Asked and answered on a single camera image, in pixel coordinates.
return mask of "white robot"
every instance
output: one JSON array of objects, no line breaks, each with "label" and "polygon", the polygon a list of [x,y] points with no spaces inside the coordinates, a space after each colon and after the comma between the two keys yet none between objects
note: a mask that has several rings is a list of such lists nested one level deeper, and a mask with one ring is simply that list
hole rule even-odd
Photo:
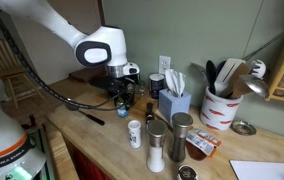
[{"label": "white robot", "polygon": [[[140,72],[136,64],[127,61],[121,29],[100,27],[93,34],[86,35],[70,25],[45,0],[0,0],[0,9],[50,29],[74,49],[77,60],[86,67],[107,63],[107,72],[112,78]],[[0,101],[3,94],[4,88],[0,81]],[[14,179],[18,175],[32,179],[44,163],[45,156],[32,148],[21,126],[7,116],[0,106],[0,179]]]}]

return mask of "wall outlet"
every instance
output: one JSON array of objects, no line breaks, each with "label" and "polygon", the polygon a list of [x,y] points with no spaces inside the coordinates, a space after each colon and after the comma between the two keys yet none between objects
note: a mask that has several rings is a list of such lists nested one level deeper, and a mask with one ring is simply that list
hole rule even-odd
[{"label": "wall outlet", "polygon": [[159,56],[159,73],[165,74],[165,70],[170,69],[171,57]]}]

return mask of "cable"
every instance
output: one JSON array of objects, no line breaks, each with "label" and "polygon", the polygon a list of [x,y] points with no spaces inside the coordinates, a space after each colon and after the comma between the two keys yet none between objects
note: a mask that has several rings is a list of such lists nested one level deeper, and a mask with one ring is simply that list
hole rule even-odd
[{"label": "cable", "polygon": [[47,91],[50,95],[54,96],[56,99],[70,104],[72,106],[76,106],[82,109],[94,109],[94,110],[100,110],[100,111],[113,111],[116,109],[119,109],[125,105],[127,105],[130,100],[133,98],[133,96],[131,96],[129,98],[129,100],[127,100],[126,102],[124,102],[123,105],[115,107],[115,108],[110,108],[110,109],[103,109],[103,108],[99,108],[102,105],[112,101],[113,99],[115,99],[116,97],[124,94],[126,91],[122,91],[119,92],[117,95],[115,95],[114,97],[112,97],[111,99],[92,106],[92,105],[87,105],[87,104],[82,104],[82,103],[78,103],[75,101],[72,101],[68,98],[63,97],[62,95],[58,94],[56,91],[54,91],[53,89],[51,89],[38,75],[37,73],[32,69],[32,67],[29,65],[29,63],[27,62],[27,60],[25,59],[24,55],[22,54],[22,52],[20,51],[19,47],[16,45],[10,31],[6,28],[5,24],[3,23],[3,21],[0,18],[0,30],[2,31],[3,36],[5,37],[6,41],[8,42],[8,44],[10,45],[11,50],[13,51],[13,53],[17,56],[17,58],[19,59],[19,61],[21,62],[22,66],[25,68],[25,70],[29,73],[29,75],[34,79],[34,81],[39,84],[45,91]]}]

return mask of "blue box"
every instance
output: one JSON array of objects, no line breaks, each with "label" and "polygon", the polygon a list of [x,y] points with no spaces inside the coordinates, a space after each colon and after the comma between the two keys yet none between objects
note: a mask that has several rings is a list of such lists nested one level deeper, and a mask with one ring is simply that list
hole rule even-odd
[{"label": "blue box", "polygon": [[172,115],[177,112],[189,113],[191,95],[183,91],[182,97],[173,96],[168,89],[162,89],[159,93],[159,111],[165,119],[172,124]]}]

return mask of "wooden countertop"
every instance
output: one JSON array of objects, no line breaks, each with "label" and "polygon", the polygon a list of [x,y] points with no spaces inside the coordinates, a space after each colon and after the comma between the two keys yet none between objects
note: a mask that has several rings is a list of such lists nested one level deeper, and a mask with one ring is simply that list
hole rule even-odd
[{"label": "wooden countertop", "polygon": [[[90,105],[107,99],[107,93],[91,87],[90,91],[76,98],[78,102]],[[154,102],[147,95],[142,96],[130,109],[128,117],[120,118],[116,111],[84,110],[105,121],[104,126],[88,120],[78,112],[68,111],[64,106],[58,107],[48,115],[49,121],[73,145],[99,166],[112,179],[176,179],[181,165],[193,167],[200,179],[236,179],[229,160],[245,160],[260,162],[284,162],[284,137],[257,128],[254,136],[241,136],[232,130],[216,131],[204,126],[198,112],[191,107],[189,114],[193,118],[193,126],[211,133],[222,141],[213,158],[203,161],[191,159],[186,150],[183,163],[173,163],[168,152],[172,143],[172,133],[168,132],[164,144],[165,169],[160,173],[152,173],[146,166],[148,156],[148,140],[146,138],[144,113],[146,103]],[[103,107],[112,108],[113,103]],[[142,123],[142,146],[132,149],[128,142],[127,124],[137,119]]]}]

